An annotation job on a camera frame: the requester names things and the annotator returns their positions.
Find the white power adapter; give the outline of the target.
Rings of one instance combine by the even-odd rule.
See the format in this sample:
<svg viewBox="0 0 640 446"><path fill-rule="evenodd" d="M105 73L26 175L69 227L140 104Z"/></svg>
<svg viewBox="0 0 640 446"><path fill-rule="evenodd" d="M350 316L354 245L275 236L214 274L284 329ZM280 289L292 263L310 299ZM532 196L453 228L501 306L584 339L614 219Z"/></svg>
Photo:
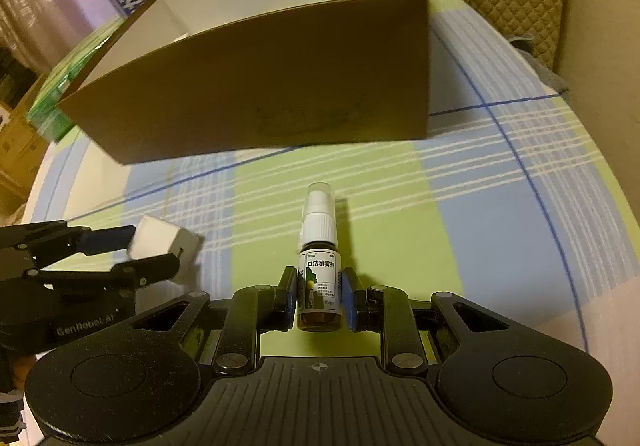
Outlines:
<svg viewBox="0 0 640 446"><path fill-rule="evenodd" d="M171 253L178 258L182 275L190 269L201 248L202 237L184 227L145 214L134 231L127 248L131 260L140 260Z"/></svg>

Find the brown spray bottle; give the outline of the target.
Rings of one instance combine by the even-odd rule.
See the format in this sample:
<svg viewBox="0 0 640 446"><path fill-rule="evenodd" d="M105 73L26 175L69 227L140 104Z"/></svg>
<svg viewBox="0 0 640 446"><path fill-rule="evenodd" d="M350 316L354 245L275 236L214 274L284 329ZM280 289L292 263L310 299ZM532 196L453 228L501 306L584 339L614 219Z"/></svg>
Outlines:
<svg viewBox="0 0 640 446"><path fill-rule="evenodd" d="M309 185L298 239L297 327L332 333L342 327L341 253L329 184Z"/></svg>

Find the brown cardboard cartons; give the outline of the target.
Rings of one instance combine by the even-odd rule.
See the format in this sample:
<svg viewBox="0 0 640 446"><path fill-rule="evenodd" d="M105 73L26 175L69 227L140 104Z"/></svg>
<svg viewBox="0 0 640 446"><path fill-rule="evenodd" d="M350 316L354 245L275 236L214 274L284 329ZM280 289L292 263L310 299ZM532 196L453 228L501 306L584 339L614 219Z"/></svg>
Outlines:
<svg viewBox="0 0 640 446"><path fill-rule="evenodd" d="M46 75L39 76L9 112L1 128L1 218L26 203L49 143L26 115L35 103Z"/></svg>

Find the green tea carton pack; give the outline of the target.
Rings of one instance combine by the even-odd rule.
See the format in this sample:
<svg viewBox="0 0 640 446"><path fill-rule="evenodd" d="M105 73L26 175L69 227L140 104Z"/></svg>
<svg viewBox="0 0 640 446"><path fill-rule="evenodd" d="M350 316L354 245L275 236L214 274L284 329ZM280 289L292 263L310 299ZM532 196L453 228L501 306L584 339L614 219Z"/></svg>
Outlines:
<svg viewBox="0 0 640 446"><path fill-rule="evenodd" d="M34 104L26 114L26 120L38 134L50 143L58 143L74 128L73 121L58 108L58 101L89 62L93 54L110 38L124 20L111 19L73 47L43 81Z"/></svg>

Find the plaid tablecloth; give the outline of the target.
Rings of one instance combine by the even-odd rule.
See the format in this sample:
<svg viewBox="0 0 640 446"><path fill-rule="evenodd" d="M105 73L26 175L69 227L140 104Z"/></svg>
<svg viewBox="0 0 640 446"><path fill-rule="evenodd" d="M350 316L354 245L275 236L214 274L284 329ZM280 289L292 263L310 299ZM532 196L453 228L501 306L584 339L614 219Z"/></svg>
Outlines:
<svg viewBox="0 0 640 446"><path fill-rule="evenodd" d="M145 215L203 238L193 274L141 291L225 298L295 263L309 184L332 186L343 261L416 299L459 293L639 374L639 228L561 96L462 0L430 0L421 141L236 151L132 167L73 130L44 157L28 221Z"/></svg>

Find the brown cardboard box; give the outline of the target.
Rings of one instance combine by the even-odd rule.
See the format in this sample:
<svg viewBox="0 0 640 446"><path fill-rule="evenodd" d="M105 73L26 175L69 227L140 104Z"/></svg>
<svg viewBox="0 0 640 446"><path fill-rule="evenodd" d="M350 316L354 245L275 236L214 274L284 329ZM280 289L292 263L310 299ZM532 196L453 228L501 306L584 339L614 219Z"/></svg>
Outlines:
<svg viewBox="0 0 640 446"><path fill-rule="evenodd" d="M123 165L422 139L427 0L148 0L58 105Z"/></svg>

